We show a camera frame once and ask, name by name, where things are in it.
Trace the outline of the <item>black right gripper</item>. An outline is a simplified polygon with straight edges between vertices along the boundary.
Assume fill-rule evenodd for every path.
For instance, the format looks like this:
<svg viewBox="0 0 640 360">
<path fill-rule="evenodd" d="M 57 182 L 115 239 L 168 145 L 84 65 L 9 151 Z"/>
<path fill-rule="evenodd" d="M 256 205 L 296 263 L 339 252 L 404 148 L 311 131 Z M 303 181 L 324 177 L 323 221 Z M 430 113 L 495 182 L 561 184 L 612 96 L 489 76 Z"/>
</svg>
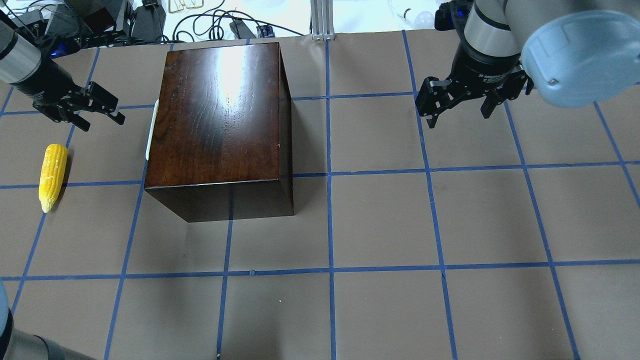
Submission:
<svg viewBox="0 0 640 360">
<path fill-rule="evenodd" d="M 484 96 L 481 114 L 483 119 L 489 119 L 498 105 L 515 100 L 528 85 L 519 56 L 494 57 L 459 45 L 447 78 L 429 76 L 423 80 L 414 100 L 419 116 L 429 129 L 434 129 L 439 116 L 456 106 L 452 96 L 470 92 L 476 97 Z"/>
</svg>

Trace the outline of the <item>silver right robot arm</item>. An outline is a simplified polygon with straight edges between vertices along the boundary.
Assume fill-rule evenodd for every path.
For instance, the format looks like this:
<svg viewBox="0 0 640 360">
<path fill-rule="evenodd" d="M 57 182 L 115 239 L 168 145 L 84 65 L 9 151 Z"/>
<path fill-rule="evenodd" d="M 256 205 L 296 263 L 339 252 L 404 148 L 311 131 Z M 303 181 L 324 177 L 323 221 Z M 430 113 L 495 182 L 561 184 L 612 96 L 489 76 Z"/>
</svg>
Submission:
<svg viewBox="0 0 640 360">
<path fill-rule="evenodd" d="M 640 77 L 637 0 L 451 0 L 434 27 L 459 45 L 445 79 L 426 77 L 414 100 L 434 128 L 460 103 L 482 99 L 482 116 L 537 90 L 548 104 L 608 100 Z"/>
</svg>

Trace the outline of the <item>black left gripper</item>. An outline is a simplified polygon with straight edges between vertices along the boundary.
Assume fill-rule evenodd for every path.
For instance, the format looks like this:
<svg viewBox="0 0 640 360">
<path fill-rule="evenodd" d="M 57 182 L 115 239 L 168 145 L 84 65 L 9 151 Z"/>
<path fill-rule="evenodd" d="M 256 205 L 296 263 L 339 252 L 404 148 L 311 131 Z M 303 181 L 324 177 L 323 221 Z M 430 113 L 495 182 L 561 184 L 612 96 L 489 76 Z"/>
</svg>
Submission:
<svg viewBox="0 0 640 360">
<path fill-rule="evenodd" d="M 83 132 L 89 131 L 89 121 L 75 112 L 66 113 L 71 104 L 62 100 L 65 96 L 77 94 L 82 87 L 53 60 L 41 60 L 30 76 L 10 85 L 31 98 L 34 108 L 51 120 L 68 121 Z M 86 111 L 103 114 L 117 125 L 125 123 L 126 117 L 118 108 L 119 99 L 97 82 L 90 81 L 82 89 L 82 96 L 87 100 Z"/>
</svg>

